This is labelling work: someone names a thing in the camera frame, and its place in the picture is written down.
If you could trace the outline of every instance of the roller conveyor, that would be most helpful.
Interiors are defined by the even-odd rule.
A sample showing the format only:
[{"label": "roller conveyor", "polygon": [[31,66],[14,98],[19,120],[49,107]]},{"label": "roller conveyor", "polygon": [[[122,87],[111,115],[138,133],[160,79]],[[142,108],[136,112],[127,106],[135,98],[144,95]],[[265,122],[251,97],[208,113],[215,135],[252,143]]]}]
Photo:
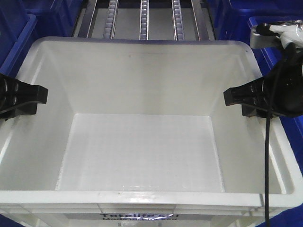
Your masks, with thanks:
[{"label": "roller conveyor", "polygon": [[[204,2],[201,2],[200,0],[186,0],[184,2],[183,0],[171,0],[171,3],[167,2],[166,0],[163,0],[163,2],[154,2],[149,0],[128,0],[128,2],[125,2],[125,0],[87,0],[86,4],[84,4],[84,9],[80,14],[80,19],[78,20],[76,28],[76,31],[79,30],[79,33],[75,32],[74,36],[91,38],[94,31],[97,13],[102,12],[104,15],[100,17],[103,18],[103,21],[101,22],[104,24],[102,30],[103,34],[101,36],[98,35],[97,37],[96,35],[93,35],[94,38],[121,38],[121,32],[119,32],[120,35],[117,34],[117,37],[115,36],[117,20],[124,20],[123,28],[125,28],[125,30],[127,31],[127,29],[129,28],[125,26],[125,24],[127,23],[127,19],[131,17],[132,20],[134,18],[137,18],[136,20],[139,21],[129,22],[132,23],[132,25],[130,25],[129,27],[131,27],[133,31],[127,32],[133,32],[133,35],[131,36],[131,38],[126,39],[161,40],[163,39],[163,35],[160,35],[159,38],[155,37],[155,34],[157,34],[157,32],[160,32],[160,29],[159,31],[153,31],[155,26],[151,26],[151,22],[153,21],[150,21],[151,18],[155,19],[155,16],[150,17],[150,14],[152,12],[155,13],[155,10],[157,10],[158,8],[162,9],[162,12],[165,11],[167,13],[166,16],[161,15],[159,17],[165,17],[168,19],[171,18],[171,22],[163,22],[163,26],[166,26],[168,23],[171,23],[171,28],[169,29],[168,33],[172,33],[173,40],[203,41],[215,39],[212,24],[207,10],[207,5]],[[129,13],[129,18],[126,19],[122,18],[123,15],[125,16],[125,10],[132,10]],[[162,23],[159,23],[159,21],[153,22],[154,25],[156,23],[158,26],[162,25]]]}]

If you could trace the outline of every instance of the blue plastic bin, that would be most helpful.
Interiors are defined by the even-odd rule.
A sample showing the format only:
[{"label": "blue plastic bin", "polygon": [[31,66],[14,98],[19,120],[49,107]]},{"label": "blue plastic bin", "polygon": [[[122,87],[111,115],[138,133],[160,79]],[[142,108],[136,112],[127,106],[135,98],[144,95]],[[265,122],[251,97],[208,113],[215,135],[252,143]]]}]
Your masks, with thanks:
[{"label": "blue plastic bin", "polygon": [[29,48],[38,38],[35,30],[37,24],[36,16],[28,16],[29,21],[19,35],[17,42],[13,45],[5,61],[0,65],[0,72],[10,77],[15,77],[17,75]]},{"label": "blue plastic bin", "polygon": [[208,0],[216,39],[245,41],[254,16],[303,15],[302,0]]},{"label": "blue plastic bin", "polygon": [[0,0],[0,65],[28,22],[21,0]]},{"label": "blue plastic bin", "polygon": [[[287,16],[287,17],[251,17],[249,19],[249,28],[264,22],[299,20],[303,16]],[[253,49],[262,75],[266,75],[273,66],[281,59],[281,53],[276,48]],[[281,117],[281,122],[287,134],[288,140],[298,165],[303,173],[303,116],[296,118]],[[272,227],[301,227],[303,226],[303,205],[286,210],[271,219]]]},{"label": "blue plastic bin", "polygon": [[37,16],[37,32],[44,36],[71,36],[82,0],[23,0],[28,14]]}]

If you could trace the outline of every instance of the textured plastic surface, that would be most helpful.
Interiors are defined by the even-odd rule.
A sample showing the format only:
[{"label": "textured plastic surface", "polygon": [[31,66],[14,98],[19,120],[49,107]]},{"label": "textured plastic surface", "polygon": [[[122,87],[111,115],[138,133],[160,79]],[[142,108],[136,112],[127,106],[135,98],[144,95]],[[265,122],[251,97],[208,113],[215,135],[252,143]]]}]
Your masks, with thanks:
[{"label": "textured plastic surface", "polygon": [[27,13],[37,16],[37,32],[44,36],[71,36],[82,0],[23,0]]},{"label": "textured plastic surface", "polygon": [[27,22],[28,16],[21,0],[0,1],[0,65],[6,59]]},{"label": "textured plastic surface", "polygon": [[0,65],[0,73],[15,77],[25,59],[32,43],[38,38],[35,26],[37,19],[35,15],[28,15],[29,21],[14,43],[4,62]]},{"label": "textured plastic surface", "polygon": [[[79,225],[111,212],[203,214],[213,227],[263,219],[265,121],[223,98],[261,76],[251,49],[119,42],[32,46],[18,79],[48,88],[48,103],[1,124],[0,210],[51,227],[69,226],[67,213]],[[299,205],[303,179],[279,119],[270,147],[275,215]]]},{"label": "textured plastic surface", "polygon": [[245,42],[250,36],[247,21],[255,16],[302,15],[303,1],[208,0],[214,32],[219,40]]}]

